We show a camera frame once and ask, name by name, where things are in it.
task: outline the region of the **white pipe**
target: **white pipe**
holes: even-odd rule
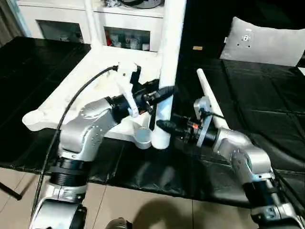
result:
[[[91,48],[100,48],[103,46],[102,43],[102,36],[104,35],[104,29],[101,29],[102,35],[99,36],[97,33],[97,26],[94,19],[93,7],[92,7],[92,0],[84,0],[87,19],[88,19],[88,26],[90,30],[91,36]]]
[[[159,88],[175,85],[178,57],[183,30],[186,0],[166,0],[164,6],[163,34],[160,52],[162,67]],[[157,105],[156,121],[170,120],[173,96]],[[165,149],[170,143],[170,134],[157,125],[152,133],[152,145]]]
[[[223,117],[224,116],[223,112],[221,111],[221,109],[219,107],[219,104],[218,104],[218,102],[215,98],[215,95],[214,95],[214,93],[213,93],[213,91],[212,91],[212,89],[209,85],[208,80],[206,79],[206,76],[205,76],[203,70],[201,68],[199,68],[197,70],[197,74],[198,74],[198,77],[199,77],[201,87],[203,89],[203,93],[210,100],[210,103],[211,103],[211,106],[212,106],[211,107],[212,112]],[[214,121],[214,125],[215,125],[216,128],[229,129],[229,126],[228,126],[225,119],[213,116],[213,121]]]

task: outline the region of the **black table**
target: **black table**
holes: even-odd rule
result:
[[[89,49],[84,44],[30,38],[16,38],[0,49],[1,167],[40,172],[54,130],[31,132],[21,119],[38,108]],[[199,67],[229,126],[246,132],[266,150],[273,166],[305,201],[305,77],[297,68],[276,65],[221,60],[186,64],[181,60],[175,113],[193,115],[193,102],[203,95],[196,75]],[[49,166],[55,159],[56,148]],[[106,138],[90,181],[248,207],[223,158],[176,139],[160,151],[139,150],[130,142]]]

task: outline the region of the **chair leg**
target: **chair leg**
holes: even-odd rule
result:
[[[5,192],[5,193],[9,194],[10,196],[14,197],[16,200],[21,200],[22,199],[22,195],[18,194],[17,192],[10,189],[6,185],[2,184],[1,182],[0,182],[0,190],[2,190],[3,192]]]

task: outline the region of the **robotic arm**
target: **robotic arm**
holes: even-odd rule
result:
[[[231,165],[241,182],[251,205],[251,217],[260,228],[304,229],[304,220],[295,213],[283,193],[276,188],[268,154],[254,146],[244,134],[230,129],[212,129],[212,113],[207,97],[194,103],[197,120],[184,119],[183,127],[171,121],[157,121],[157,125],[172,135],[182,137],[186,143],[212,147],[213,152],[223,156]]]
[[[138,114],[151,112],[154,105],[173,94],[173,87],[158,88],[159,80],[143,85],[135,80],[129,92],[85,105],[65,125],[60,135],[59,158],[51,168],[51,177],[35,208],[30,229],[84,228],[87,209],[81,203],[92,161],[104,135],[135,110]]]

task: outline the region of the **floor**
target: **floor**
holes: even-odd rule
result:
[[[0,168],[0,181],[23,194],[20,201],[0,191],[0,225],[27,229],[38,176]],[[249,210],[174,198],[119,187],[89,184],[83,203],[86,229],[104,229],[111,219],[124,217],[134,229],[255,229]]]

